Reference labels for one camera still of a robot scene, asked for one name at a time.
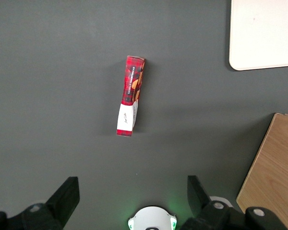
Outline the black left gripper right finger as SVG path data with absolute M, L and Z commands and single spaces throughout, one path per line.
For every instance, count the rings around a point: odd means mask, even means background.
M 271 210 L 249 207 L 240 213 L 223 201 L 213 201 L 195 175 L 187 178 L 187 197 L 193 217 L 181 230 L 286 230 L 287 227 Z

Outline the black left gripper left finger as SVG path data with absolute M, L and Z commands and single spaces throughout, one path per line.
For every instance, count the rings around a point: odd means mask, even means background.
M 8 218 L 0 211 L 0 230 L 62 230 L 80 201 L 78 177 L 68 177 L 45 203 Z

